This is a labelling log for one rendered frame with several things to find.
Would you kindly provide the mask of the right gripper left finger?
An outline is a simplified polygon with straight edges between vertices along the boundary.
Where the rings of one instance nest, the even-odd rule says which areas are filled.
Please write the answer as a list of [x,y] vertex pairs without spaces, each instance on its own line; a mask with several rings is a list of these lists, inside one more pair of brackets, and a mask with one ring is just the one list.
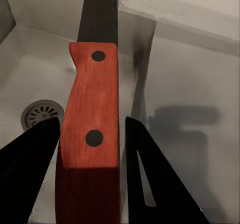
[[0,149],[0,224],[27,224],[60,131],[58,117],[43,120]]

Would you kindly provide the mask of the parer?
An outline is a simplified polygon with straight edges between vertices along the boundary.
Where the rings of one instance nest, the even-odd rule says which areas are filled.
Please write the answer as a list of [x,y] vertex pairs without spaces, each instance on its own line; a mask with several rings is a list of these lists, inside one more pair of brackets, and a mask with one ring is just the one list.
[[117,0],[84,0],[59,138],[56,224],[121,224]]

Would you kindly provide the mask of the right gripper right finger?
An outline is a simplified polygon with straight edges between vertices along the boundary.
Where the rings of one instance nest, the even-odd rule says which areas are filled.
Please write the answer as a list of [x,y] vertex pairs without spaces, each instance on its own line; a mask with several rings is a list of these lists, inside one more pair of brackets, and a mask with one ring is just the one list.
[[[125,122],[129,224],[209,224],[144,125]],[[137,151],[156,207],[145,204]]]

